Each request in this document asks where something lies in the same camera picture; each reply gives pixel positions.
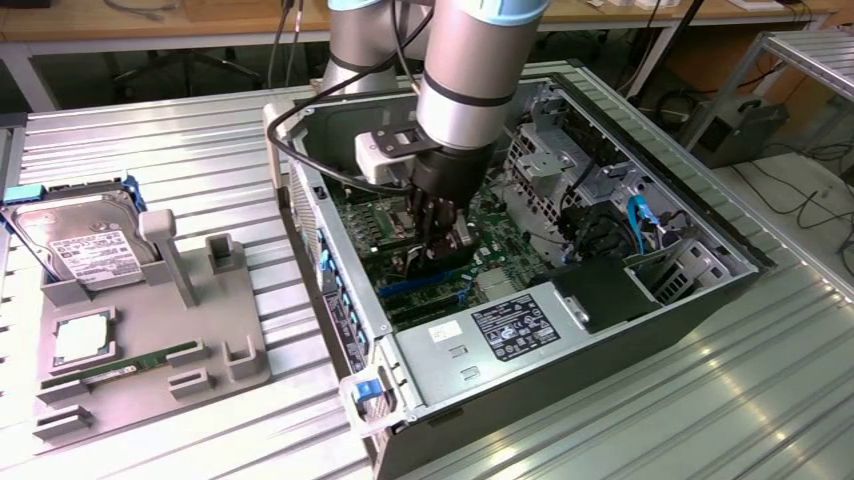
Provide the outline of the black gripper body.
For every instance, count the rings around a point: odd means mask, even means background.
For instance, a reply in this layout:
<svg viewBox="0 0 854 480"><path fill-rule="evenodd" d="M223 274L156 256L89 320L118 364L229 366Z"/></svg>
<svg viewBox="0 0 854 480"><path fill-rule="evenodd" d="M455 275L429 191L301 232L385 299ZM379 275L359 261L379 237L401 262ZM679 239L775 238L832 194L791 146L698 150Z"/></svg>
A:
<svg viewBox="0 0 854 480"><path fill-rule="evenodd" d="M472 150L440 147L419 152L409 176L413 192L409 203L419 208L428 201L448 201L467 208L485 178L495 146Z"/></svg>

